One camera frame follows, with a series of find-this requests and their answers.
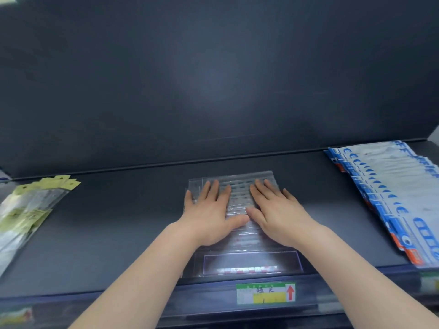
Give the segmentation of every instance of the shelf price label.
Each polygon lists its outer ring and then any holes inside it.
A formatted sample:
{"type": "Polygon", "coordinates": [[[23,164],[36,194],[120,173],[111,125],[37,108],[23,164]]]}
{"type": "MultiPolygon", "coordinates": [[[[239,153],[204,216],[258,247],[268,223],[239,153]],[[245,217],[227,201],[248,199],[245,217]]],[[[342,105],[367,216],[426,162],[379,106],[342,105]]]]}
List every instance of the shelf price label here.
{"type": "Polygon", "coordinates": [[[238,305],[295,302],[296,284],[291,282],[236,284],[236,295],[238,305]]]}

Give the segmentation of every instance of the left hand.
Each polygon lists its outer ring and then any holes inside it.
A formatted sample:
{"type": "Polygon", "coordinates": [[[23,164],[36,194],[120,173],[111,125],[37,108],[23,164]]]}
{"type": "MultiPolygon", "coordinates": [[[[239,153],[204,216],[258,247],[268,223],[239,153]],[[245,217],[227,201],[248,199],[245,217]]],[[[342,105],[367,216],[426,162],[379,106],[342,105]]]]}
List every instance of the left hand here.
{"type": "Polygon", "coordinates": [[[248,223],[247,215],[231,216],[227,220],[226,207],[231,187],[218,196],[220,183],[215,180],[210,187],[206,182],[196,204],[192,202],[192,194],[188,190],[184,198],[184,213],[176,224],[193,233],[198,246],[210,246],[225,238],[233,229],[248,223]]]}

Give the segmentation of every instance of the finger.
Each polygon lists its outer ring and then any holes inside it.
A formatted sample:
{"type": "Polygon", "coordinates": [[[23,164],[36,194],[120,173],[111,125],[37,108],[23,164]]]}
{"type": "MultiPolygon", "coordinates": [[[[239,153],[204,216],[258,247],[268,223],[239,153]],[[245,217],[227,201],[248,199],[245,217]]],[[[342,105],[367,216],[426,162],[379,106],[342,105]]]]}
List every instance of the finger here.
{"type": "Polygon", "coordinates": [[[291,195],[291,193],[288,192],[288,190],[287,190],[286,188],[284,188],[284,189],[282,190],[282,193],[283,193],[283,194],[285,195],[285,197],[286,197],[287,199],[289,199],[290,201],[298,202],[298,200],[297,200],[293,195],[291,195]]]}
{"type": "Polygon", "coordinates": [[[206,182],[206,184],[204,185],[203,190],[201,191],[200,196],[198,197],[198,201],[203,201],[206,199],[209,189],[210,189],[210,181],[206,182]]]}
{"type": "Polygon", "coordinates": [[[221,194],[218,196],[217,202],[221,202],[224,206],[229,202],[230,193],[232,192],[232,187],[228,185],[226,189],[224,189],[221,194]]]}
{"type": "Polygon", "coordinates": [[[194,205],[194,203],[192,202],[192,194],[190,193],[190,190],[188,189],[186,191],[186,195],[184,196],[184,210],[190,208],[193,205],[194,205]]]}
{"type": "Polygon", "coordinates": [[[265,186],[271,190],[276,196],[278,197],[285,197],[281,191],[275,186],[273,185],[270,181],[268,181],[267,179],[264,180],[264,184],[265,186]]]}
{"type": "Polygon", "coordinates": [[[276,195],[269,190],[259,179],[255,180],[255,186],[267,199],[274,199],[276,195]]]}
{"type": "Polygon", "coordinates": [[[256,209],[255,207],[247,207],[245,208],[245,211],[250,216],[251,219],[253,219],[261,228],[264,228],[265,224],[267,223],[267,220],[265,219],[264,214],[261,212],[261,210],[256,209]]]}
{"type": "Polygon", "coordinates": [[[210,188],[209,193],[207,194],[207,199],[216,201],[218,197],[218,189],[220,188],[220,183],[218,180],[215,180],[212,183],[212,187],[210,188]]]}
{"type": "Polygon", "coordinates": [[[250,218],[247,215],[236,215],[229,217],[229,219],[226,221],[226,225],[229,232],[231,232],[238,227],[244,226],[249,221],[250,218]]]}
{"type": "Polygon", "coordinates": [[[250,193],[255,199],[256,204],[258,204],[260,207],[262,207],[267,202],[266,197],[262,195],[261,192],[253,184],[250,185],[250,193]]]}

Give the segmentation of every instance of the dark gray shelf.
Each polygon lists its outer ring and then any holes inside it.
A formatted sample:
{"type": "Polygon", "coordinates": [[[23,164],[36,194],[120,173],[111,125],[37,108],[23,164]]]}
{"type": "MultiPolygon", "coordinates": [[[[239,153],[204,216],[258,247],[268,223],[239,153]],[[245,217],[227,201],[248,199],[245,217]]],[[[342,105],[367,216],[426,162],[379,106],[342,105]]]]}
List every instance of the dark gray shelf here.
{"type": "MultiPolygon", "coordinates": [[[[411,145],[439,162],[435,144],[411,145]]],[[[189,178],[264,170],[272,170],[311,216],[372,265],[408,263],[350,178],[319,151],[75,175],[82,184],[10,265],[0,279],[0,298],[103,290],[180,217],[189,178]]],[[[4,187],[2,196],[13,187],[13,182],[4,187]]]]}

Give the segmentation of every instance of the forearm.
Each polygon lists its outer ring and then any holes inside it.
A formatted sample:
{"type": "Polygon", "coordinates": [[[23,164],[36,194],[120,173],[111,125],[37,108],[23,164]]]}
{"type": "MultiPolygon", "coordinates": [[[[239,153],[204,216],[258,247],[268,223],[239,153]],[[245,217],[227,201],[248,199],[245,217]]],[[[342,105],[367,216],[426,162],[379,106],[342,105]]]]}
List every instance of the forearm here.
{"type": "Polygon", "coordinates": [[[155,328],[196,248],[190,231],[169,225],[71,329],[155,328]]]}
{"type": "Polygon", "coordinates": [[[318,227],[300,251],[336,294],[356,329],[439,327],[435,315],[330,229],[318,227]]]}

